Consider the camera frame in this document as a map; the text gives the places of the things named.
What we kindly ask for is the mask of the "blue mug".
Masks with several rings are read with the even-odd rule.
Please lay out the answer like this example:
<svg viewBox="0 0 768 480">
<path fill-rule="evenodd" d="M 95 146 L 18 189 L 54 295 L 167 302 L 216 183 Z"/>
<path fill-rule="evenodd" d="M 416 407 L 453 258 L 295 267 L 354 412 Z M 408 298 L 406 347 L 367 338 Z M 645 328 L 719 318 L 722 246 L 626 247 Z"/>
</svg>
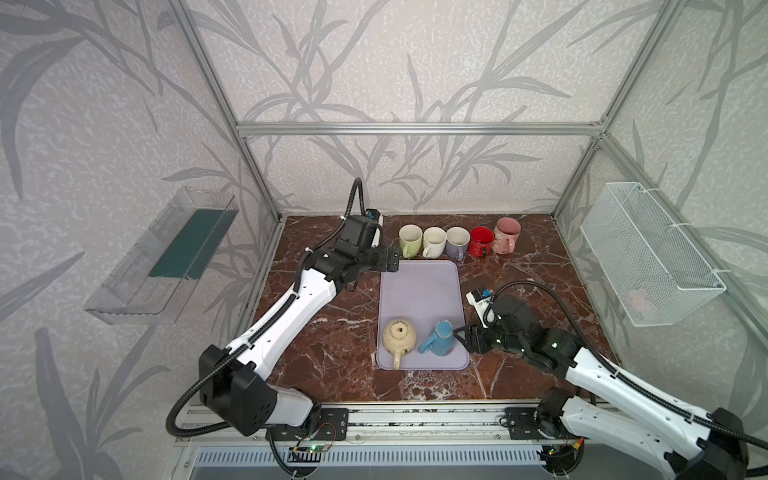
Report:
<svg viewBox="0 0 768 480">
<path fill-rule="evenodd" d="M 444 357 L 453 351 L 455 342 L 452 323 L 449 320 L 441 320 L 434 326 L 429 336 L 419 345 L 418 352 L 420 354 L 432 352 L 434 355 Z"/>
</svg>

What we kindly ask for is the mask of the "light green mug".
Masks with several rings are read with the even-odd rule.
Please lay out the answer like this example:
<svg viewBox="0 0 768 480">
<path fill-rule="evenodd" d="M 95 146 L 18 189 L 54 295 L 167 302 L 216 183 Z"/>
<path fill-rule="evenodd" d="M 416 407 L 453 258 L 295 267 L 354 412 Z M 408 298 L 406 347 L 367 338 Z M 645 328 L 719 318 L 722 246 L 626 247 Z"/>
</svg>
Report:
<svg viewBox="0 0 768 480">
<path fill-rule="evenodd" d="M 411 259 L 416 257 L 422 248 L 423 230 L 415 224 L 407 224 L 398 233 L 401 257 Z"/>
</svg>

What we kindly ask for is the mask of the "white mug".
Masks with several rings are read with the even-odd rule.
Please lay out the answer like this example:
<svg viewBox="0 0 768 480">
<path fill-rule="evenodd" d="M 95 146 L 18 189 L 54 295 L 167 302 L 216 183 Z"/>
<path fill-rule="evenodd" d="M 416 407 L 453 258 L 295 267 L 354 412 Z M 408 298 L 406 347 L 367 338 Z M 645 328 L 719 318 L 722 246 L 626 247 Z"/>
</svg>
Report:
<svg viewBox="0 0 768 480">
<path fill-rule="evenodd" d="M 447 242 L 447 232 L 440 227 L 429 227 L 423 232 L 422 257 L 425 259 L 437 259 L 444 250 Z"/>
</svg>

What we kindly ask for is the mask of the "cream teapot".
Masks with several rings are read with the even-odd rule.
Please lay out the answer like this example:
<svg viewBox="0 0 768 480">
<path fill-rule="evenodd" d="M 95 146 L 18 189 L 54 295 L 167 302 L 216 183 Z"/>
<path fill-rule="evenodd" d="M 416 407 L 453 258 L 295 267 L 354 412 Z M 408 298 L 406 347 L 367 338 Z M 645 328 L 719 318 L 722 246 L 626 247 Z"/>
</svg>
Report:
<svg viewBox="0 0 768 480">
<path fill-rule="evenodd" d="M 416 346 L 417 332 L 414 325 L 405 319 L 388 323 L 382 333 L 382 344 L 393 357 L 393 369 L 399 370 L 405 355 Z"/>
</svg>

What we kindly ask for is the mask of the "lavender mug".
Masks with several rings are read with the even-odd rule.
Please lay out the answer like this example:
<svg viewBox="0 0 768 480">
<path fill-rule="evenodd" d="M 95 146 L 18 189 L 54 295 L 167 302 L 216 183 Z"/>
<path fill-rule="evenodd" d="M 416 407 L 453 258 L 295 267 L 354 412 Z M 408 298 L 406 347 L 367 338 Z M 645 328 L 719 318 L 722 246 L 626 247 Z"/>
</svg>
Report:
<svg viewBox="0 0 768 480">
<path fill-rule="evenodd" d="M 463 263 L 468 255 L 470 233 L 463 227 L 451 227 L 446 231 L 445 254 L 452 260 Z"/>
</svg>

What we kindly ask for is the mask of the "red mug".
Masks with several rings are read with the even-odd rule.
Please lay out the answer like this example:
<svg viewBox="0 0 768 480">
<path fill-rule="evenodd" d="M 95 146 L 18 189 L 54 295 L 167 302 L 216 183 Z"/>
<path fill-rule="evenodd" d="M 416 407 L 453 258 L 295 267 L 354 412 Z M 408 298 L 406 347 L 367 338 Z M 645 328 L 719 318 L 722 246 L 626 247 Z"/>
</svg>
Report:
<svg viewBox="0 0 768 480">
<path fill-rule="evenodd" d="M 470 231 L 468 253 L 474 258 L 484 258 L 492 250 L 494 240 L 493 230 L 484 226 L 475 227 Z"/>
</svg>

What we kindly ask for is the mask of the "pink patterned mug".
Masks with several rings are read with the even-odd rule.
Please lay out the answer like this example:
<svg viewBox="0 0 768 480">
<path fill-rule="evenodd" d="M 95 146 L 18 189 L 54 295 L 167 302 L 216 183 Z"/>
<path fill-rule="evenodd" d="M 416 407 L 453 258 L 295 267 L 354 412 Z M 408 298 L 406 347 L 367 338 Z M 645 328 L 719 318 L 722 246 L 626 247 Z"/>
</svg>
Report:
<svg viewBox="0 0 768 480">
<path fill-rule="evenodd" d="M 494 227 L 493 251 L 498 255 L 513 253 L 520 233 L 521 225 L 518 220 L 511 217 L 500 218 Z"/>
</svg>

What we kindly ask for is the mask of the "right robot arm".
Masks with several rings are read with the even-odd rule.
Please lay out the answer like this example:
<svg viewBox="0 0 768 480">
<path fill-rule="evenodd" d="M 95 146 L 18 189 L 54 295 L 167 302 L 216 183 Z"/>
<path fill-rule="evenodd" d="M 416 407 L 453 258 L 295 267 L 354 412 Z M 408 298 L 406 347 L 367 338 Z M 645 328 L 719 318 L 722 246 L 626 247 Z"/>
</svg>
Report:
<svg viewBox="0 0 768 480">
<path fill-rule="evenodd" d="M 518 354 L 608 402 L 606 411 L 554 388 L 537 408 L 538 427 L 551 438 L 573 435 L 596 440 L 660 471 L 668 479 L 744 479 L 749 454 L 738 416 L 712 413 L 681 401 L 621 369 L 560 328 L 545 328 L 522 300 L 475 290 L 467 301 L 479 323 L 457 329 L 471 353 Z"/>
</svg>

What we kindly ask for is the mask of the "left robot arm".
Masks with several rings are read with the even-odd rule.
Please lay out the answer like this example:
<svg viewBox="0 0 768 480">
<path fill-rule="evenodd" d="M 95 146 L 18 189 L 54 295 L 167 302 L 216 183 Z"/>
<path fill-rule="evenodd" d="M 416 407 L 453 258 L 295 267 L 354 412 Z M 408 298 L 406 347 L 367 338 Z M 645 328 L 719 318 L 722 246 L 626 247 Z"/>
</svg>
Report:
<svg viewBox="0 0 768 480">
<path fill-rule="evenodd" d="M 244 334 L 199 358 L 202 403 L 244 436 L 265 426 L 313 429 L 318 407 L 307 395 L 267 383 L 278 360 L 309 321 L 367 272 L 395 272 L 400 253 L 381 243 L 383 215 L 350 215 L 330 248 L 308 249 L 294 283 Z"/>
</svg>

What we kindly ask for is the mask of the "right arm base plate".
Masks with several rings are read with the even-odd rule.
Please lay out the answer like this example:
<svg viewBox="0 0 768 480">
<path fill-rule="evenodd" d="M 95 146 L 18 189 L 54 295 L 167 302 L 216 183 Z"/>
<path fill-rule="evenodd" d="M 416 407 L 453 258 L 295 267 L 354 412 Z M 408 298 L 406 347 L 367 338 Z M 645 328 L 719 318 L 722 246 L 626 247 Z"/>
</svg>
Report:
<svg viewBox="0 0 768 480">
<path fill-rule="evenodd" d="M 568 432 L 559 418 L 539 413 L 536 407 L 507 407 L 498 420 L 511 440 L 549 440 L 575 442 L 578 436 Z"/>
</svg>

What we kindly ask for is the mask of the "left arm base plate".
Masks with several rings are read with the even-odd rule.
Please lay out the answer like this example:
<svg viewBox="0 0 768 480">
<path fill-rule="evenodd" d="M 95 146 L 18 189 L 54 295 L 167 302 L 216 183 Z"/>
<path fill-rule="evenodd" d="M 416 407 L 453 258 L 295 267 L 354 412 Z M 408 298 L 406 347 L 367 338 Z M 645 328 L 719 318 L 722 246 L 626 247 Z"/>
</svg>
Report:
<svg viewBox="0 0 768 480">
<path fill-rule="evenodd" d="M 347 408 L 322 407 L 313 410 L 301 426 L 274 425 L 268 431 L 276 441 L 342 441 L 347 437 L 349 414 Z"/>
</svg>

